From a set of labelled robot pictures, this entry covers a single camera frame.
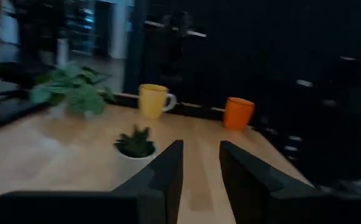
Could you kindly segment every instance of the leaf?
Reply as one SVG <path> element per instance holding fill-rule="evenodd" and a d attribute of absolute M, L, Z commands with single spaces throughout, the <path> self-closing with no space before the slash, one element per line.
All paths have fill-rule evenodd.
<path fill-rule="evenodd" d="M 143 131 L 143 141 L 147 141 L 149 137 L 150 128 L 146 127 Z"/>
<path fill-rule="evenodd" d="M 66 76 L 66 74 L 64 73 L 64 71 L 62 71 L 60 69 L 55 69 L 55 70 L 50 71 L 48 73 L 48 76 L 51 81 L 51 80 L 58 80 L 58 79 L 64 78 Z"/>
<path fill-rule="evenodd" d="M 49 100 L 51 94 L 47 86 L 39 84 L 31 89 L 30 100 L 33 103 L 43 103 Z"/>
<path fill-rule="evenodd" d="M 99 75 L 99 73 L 96 70 L 94 70 L 94 69 L 92 69 L 92 68 L 90 68 L 88 66 L 83 66 L 81 69 L 83 71 L 92 72 L 95 76 Z"/>
<path fill-rule="evenodd" d="M 114 97 L 112 90 L 108 86 L 105 86 L 104 89 L 105 89 L 106 99 L 114 103 L 116 101 L 116 98 Z"/>
<path fill-rule="evenodd" d="M 54 93 L 54 94 L 52 94 L 52 96 L 50 97 L 49 103 L 50 103 L 52 106 L 56 106 L 56 105 L 59 105 L 61 102 L 63 102 L 65 98 L 66 98 L 66 96 L 63 95 L 63 94 Z"/>
<path fill-rule="evenodd" d="M 152 141 L 148 141 L 146 148 L 147 148 L 146 152 L 147 152 L 148 156 L 153 154 L 154 151 L 156 150 Z"/>
<path fill-rule="evenodd" d="M 119 142 L 116 142 L 114 143 L 114 147 L 116 147 L 118 150 L 120 150 L 122 152 L 122 150 L 124 149 L 124 146 L 119 143 Z"/>
<path fill-rule="evenodd" d="M 58 71 L 62 72 L 62 75 L 73 78 L 81 73 L 81 68 L 76 63 L 68 63 L 58 67 Z"/>
<path fill-rule="evenodd" d="M 52 93 L 67 94 L 71 91 L 71 87 L 65 83 L 65 80 L 57 80 L 49 83 L 49 90 Z"/>
<path fill-rule="evenodd" d="M 43 75 L 39 75 L 36 80 L 37 80 L 37 83 L 39 84 L 42 84 L 42 83 L 47 83 L 50 81 L 50 74 L 49 73 L 46 73 L 46 74 L 43 74 Z"/>
<path fill-rule="evenodd" d="M 98 91 L 89 84 L 74 89 L 68 99 L 70 110 L 76 113 L 91 111 L 94 114 L 102 114 L 105 105 L 106 103 Z"/>
<path fill-rule="evenodd" d="M 76 86 L 80 86 L 80 85 L 83 85 L 83 84 L 87 84 L 85 82 L 85 79 L 82 77 L 82 76 L 77 76 L 76 78 L 73 79 L 73 84 L 76 85 Z"/>
<path fill-rule="evenodd" d="M 96 75 L 88 70 L 83 70 L 82 75 L 89 80 L 91 83 L 96 80 Z"/>
<path fill-rule="evenodd" d="M 129 140 L 129 136 L 127 136 L 126 134 L 120 134 L 120 138 L 121 139 L 123 139 L 123 140 L 125 140 L 125 141 L 127 141 L 127 140 Z"/>

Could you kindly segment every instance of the wooden desk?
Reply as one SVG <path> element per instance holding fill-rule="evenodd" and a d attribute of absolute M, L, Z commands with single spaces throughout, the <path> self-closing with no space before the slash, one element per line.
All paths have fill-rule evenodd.
<path fill-rule="evenodd" d="M 158 120 L 136 109 L 107 106 L 93 120 L 43 111 L 0 129 L 0 194 L 16 189 L 113 190 L 116 180 L 112 144 L 133 124 L 151 127 L 160 150 L 184 140 L 184 186 L 178 223 L 234 223 L 222 182 L 219 142 L 230 140 L 279 170 L 309 183 L 260 134 L 231 132 L 218 121 L 164 114 Z"/>

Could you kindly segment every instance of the mug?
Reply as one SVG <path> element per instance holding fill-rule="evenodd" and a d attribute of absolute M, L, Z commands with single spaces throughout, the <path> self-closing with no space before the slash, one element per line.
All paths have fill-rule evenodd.
<path fill-rule="evenodd" d="M 254 107 L 251 101 L 229 97 L 223 114 L 223 124 L 227 129 L 243 131 L 251 120 Z"/>
<path fill-rule="evenodd" d="M 164 107 L 167 98 L 168 106 Z M 162 112 L 173 109 L 176 105 L 176 97 L 168 93 L 168 88 L 154 84 L 142 84 L 139 86 L 139 109 L 148 118 L 158 118 Z"/>

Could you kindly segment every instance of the green plant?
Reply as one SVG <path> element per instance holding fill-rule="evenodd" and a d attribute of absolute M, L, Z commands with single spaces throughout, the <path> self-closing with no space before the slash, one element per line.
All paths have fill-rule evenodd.
<path fill-rule="evenodd" d="M 97 75 L 91 68 L 68 64 L 39 77 L 39 84 L 30 91 L 30 99 L 34 103 L 48 101 L 51 105 L 66 100 L 69 110 L 74 113 L 102 114 L 105 98 L 109 101 L 115 98 L 108 87 L 100 93 L 93 86 Z"/>
<path fill-rule="evenodd" d="M 150 129 L 146 127 L 140 131 L 135 125 L 132 136 L 121 134 L 114 146 L 120 151 L 120 153 L 133 157 L 142 158 L 150 156 L 154 153 L 155 148 L 152 141 L 148 141 Z"/>

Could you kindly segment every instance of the white pot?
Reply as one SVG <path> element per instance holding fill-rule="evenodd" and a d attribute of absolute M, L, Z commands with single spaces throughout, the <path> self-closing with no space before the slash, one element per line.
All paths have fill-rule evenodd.
<path fill-rule="evenodd" d="M 126 156 L 115 148 L 116 151 L 116 162 L 115 162 L 115 172 L 116 178 L 118 179 L 118 184 L 130 179 L 133 175 L 138 173 L 141 169 L 146 167 L 154 158 L 157 157 L 158 148 L 154 144 L 154 152 L 147 157 L 143 158 L 133 158 Z"/>
<path fill-rule="evenodd" d="M 65 115 L 66 115 L 66 109 L 67 109 L 67 102 L 61 102 L 59 105 L 53 106 L 51 108 L 49 108 L 49 114 L 51 117 L 55 118 L 55 119 L 65 119 Z M 86 111 L 83 114 L 84 119 L 88 120 L 92 120 L 96 115 L 93 114 L 92 111 Z"/>

